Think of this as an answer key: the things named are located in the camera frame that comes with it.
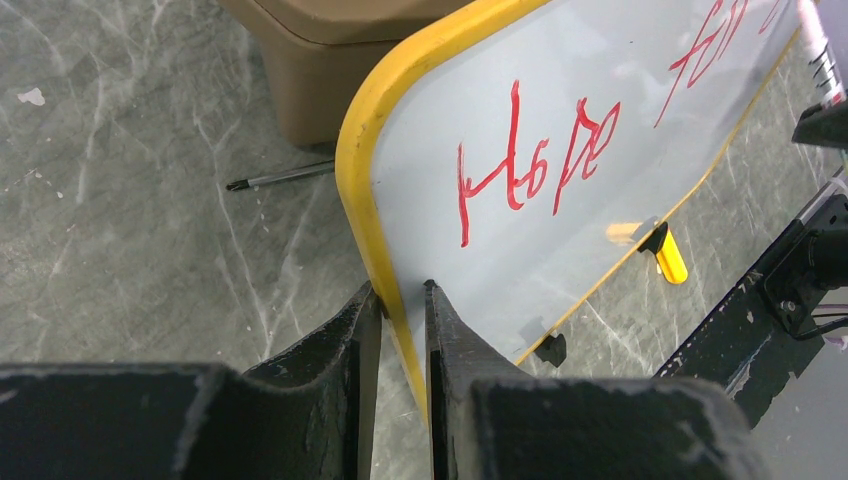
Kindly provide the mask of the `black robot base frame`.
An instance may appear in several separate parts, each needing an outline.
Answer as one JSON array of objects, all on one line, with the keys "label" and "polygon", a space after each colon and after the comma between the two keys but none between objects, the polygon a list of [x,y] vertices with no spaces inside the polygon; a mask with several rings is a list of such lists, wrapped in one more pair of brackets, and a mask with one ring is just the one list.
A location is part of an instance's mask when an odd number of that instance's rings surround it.
[{"label": "black robot base frame", "polygon": [[659,368],[659,378],[692,377],[722,386],[756,426],[847,324],[844,306],[815,311],[847,285],[847,176],[831,177]]}]

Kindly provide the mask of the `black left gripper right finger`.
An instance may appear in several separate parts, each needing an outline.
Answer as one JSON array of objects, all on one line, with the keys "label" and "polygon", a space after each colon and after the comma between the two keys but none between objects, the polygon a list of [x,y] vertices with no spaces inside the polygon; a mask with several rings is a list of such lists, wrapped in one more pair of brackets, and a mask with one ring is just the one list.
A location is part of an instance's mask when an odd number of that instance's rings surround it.
[{"label": "black left gripper right finger", "polygon": [[742,410],[678,378],[539,378],[498,353],[425,284],[437,479],[766,479]]}]

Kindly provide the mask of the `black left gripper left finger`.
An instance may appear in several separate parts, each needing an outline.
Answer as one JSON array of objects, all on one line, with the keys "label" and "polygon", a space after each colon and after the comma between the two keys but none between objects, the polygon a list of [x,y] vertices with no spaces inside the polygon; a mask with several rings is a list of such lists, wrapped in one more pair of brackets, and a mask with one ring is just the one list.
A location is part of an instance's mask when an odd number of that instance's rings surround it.
[{"label": "black left gripper left finger", "polygon": [[5,479],[365,479],[381,307],[364,284],[244,372],[222,363],[7,363]]}]

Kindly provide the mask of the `yellow framed whiteboard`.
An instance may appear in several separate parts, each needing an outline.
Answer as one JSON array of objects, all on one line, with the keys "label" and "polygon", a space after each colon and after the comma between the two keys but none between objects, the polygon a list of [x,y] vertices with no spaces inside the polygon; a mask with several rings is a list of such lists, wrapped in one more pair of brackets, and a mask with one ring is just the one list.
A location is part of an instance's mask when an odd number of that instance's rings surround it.
[{"label": "yellow framed whiteboard", "polygon": [[427,406],[424,284],[520,364],[705,180],[792,1],[474,1],[392,49],[336,183]]}]

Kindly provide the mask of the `white red whiteboard marker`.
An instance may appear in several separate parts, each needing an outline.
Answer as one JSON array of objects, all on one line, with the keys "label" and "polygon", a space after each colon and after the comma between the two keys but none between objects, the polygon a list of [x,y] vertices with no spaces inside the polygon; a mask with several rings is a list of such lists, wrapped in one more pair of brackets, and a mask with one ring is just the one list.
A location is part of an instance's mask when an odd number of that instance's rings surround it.
[{"label": "white red whiteboard marker", "polygon": [[823,108],[832,107],[846,100],[846,89],[837,67],[835,57],[825,34],[818,7],[812,0],[797,0],[796,7],[801,24],[801,36],[816,91],[821,97]]}]

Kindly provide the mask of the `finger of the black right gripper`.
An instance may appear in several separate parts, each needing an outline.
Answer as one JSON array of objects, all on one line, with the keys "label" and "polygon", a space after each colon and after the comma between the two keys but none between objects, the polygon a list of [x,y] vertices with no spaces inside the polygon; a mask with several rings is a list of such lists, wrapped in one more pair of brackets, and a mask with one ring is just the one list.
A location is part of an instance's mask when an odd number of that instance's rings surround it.
[{"label": "finger of the black right gripper", "polygon": [[847,102],[829,107],[821,104],[806,109],[792,134],[792,142],[833,149],[848,147]]}]

